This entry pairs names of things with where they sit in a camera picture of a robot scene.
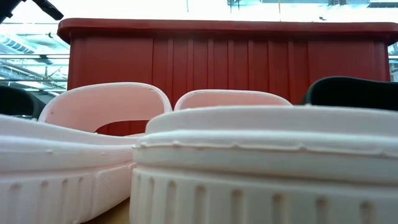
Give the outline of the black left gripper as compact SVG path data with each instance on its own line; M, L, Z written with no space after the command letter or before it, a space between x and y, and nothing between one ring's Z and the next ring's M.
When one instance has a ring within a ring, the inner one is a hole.
M0 24L4 22L5 19L11 18L13 16L13 10L22 2L26 0L0 0ZM56 21L61 20L64 15L49 1L47 0L32 0L38 7L48 14L51 18Z

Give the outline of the pink slide sandal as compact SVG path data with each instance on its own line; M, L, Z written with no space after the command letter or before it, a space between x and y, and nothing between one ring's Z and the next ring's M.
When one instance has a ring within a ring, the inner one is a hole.
M0 115L0 224L81 224L115 207L131 194L140 136L98 129L171 110L156 86L119 82L68 90L37 120Z
M156 116L131 224L398 224L398 112L212 106Z

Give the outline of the red plastic bin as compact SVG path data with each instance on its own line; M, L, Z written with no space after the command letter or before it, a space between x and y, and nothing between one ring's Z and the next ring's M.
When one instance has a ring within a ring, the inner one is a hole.
M172 103L197 89L256 90L299 103L332 76L388 81L393 22L62 20L68 87L141 82Z

